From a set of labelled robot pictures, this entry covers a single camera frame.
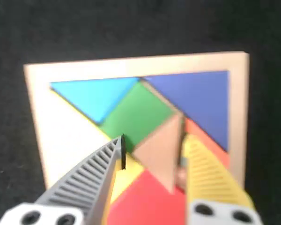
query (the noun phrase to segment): triangle piece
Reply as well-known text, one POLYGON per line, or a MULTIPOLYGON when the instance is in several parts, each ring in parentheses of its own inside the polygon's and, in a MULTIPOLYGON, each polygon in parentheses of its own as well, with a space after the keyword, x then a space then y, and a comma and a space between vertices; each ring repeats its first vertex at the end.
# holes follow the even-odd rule
POLYGON ((185 194, 170 194, 145 170, 111 205, 108 225, 184 225, 185 194))
POLYGON ((173 192, 181 141, 182 114, 176 113, 136 146, 132 155, 173 192))
POLYGON ((228 72, 148 76, 146 80, 228 149, 228 72))
POLYGON ((126 169, 119 170, 113 185, 111 204, 133 183, 144 171, 144 167, 126 153, 126 169))
POLYGON ((205 133, 194 121, 185 119, 185 129, 188 134, 195 135, 210 151, 212 151, 219 161, 228 169, 229 155, 208 134, 205 133))
POLYGON ((96 123, 101 123, 138 78, 52 82, 51 88, 96 123))

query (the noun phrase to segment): orange triangle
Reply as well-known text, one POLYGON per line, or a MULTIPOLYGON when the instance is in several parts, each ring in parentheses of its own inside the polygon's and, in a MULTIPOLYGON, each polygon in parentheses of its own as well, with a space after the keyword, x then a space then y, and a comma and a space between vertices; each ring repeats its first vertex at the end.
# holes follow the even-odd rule
POLYGON ((197 136, 197 138, 221 161, 221 163, 229 167, 229 155, 225 152, 208 134, 205 133, 194 121, 189 118, 185 119, 185 131, 189 134, 197 136))
POLYGON ((132 155, 169 191, 174 191, 182 114, 176 113, 136 146, 132 155))

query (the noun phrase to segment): wooden frame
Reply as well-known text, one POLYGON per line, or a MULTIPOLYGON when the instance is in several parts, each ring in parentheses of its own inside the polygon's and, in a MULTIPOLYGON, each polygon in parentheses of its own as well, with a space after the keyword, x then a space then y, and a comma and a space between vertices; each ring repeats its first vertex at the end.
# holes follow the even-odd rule
POLYGON ((92 147, 92 150, 96 150, 109 140, 82 115, 79 115, 81 118, 74 119, 69 118, 73 117, 70 112, 61 112, 64 109, 60 109, 59 103, 53 100, 57 96, 50 90, 50 82, 224 70, 229 72, 229 170, 243 187, 247 135, 248 63, 248 54, 244 52, 215 52, 25 65, 25 79, 46 187, 50 187, 89 154, 86 146, 88 149, 92 147), (61 127, 61 120, 69 124, 61 127), (65 129, 79 129, 80 132, 79 135, 75 135, 74 131, 66 133, 65 129), (96 135, 92 143, 87 138, 90 135, 93 137, 96 135))

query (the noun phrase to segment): tangram piece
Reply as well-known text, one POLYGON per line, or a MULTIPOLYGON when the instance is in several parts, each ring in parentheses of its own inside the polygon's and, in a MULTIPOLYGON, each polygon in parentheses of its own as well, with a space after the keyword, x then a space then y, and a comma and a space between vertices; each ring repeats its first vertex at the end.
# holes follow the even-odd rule
POLYGON ((147 76, 146 79, 227 151, 227 71, 147 76))
POLYGON ((126 169, 117 171, 113 185, 111 204, 129 187, 129 185, 144 171, 144 167, 126 154, 126 169))
POLYGON ((96 123, 101 123, 137 82, 136 77, 52 82, 51 88, 96 123))
POLYGON ((170 194, 147 170, 111 205, 108 225, 184 225, 185 195, 170 194))
POLYGON ((99 126, 110 138, 125 135, 127 152, 163 123, 173 111, 141 83, 136 83, 99 126))
POLYGON ((40 126, 50 127, 40 139, 41 142, 44 139, 48 141, 40 149, 46 188, 50 188, 81 160, 110 141, 67 101, 54 91, 49 94, 48 107, 52 107, 52 110, 44 111, 46 116, 40 126))
POLYGON ((182 114, 174 114, 140 142, 133 152, 133 156, 171 193, 175 187, 182 118, 182 114))
POLYGON ((204 199, 231 203, 254 209, 249 195, 243 191, 217 157, 195 136, 187 135, 183 148, 189 148, 187 202, 204 199))
MULTIPOLYGON (((229 168, 229 155, 217 143, 215 143, 208 134, 205 133, 194 121, 189 118, 185 119, 185 131, 188 134, 196 136, 210 151, 212 151, 221 163, 228 169, 229 168)), ((184 149, 182 155, 187 156, 187 148, 184 149)))

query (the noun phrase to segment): black backdrop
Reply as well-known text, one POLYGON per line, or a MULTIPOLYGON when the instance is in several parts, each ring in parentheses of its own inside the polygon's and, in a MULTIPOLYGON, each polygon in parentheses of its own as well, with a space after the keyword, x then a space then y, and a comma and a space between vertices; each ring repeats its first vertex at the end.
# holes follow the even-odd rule
POLYGON ((24 63, 244 50, 246 190, 281 224, 280 0, 0 0, 0 217, 44 181, 24 63))

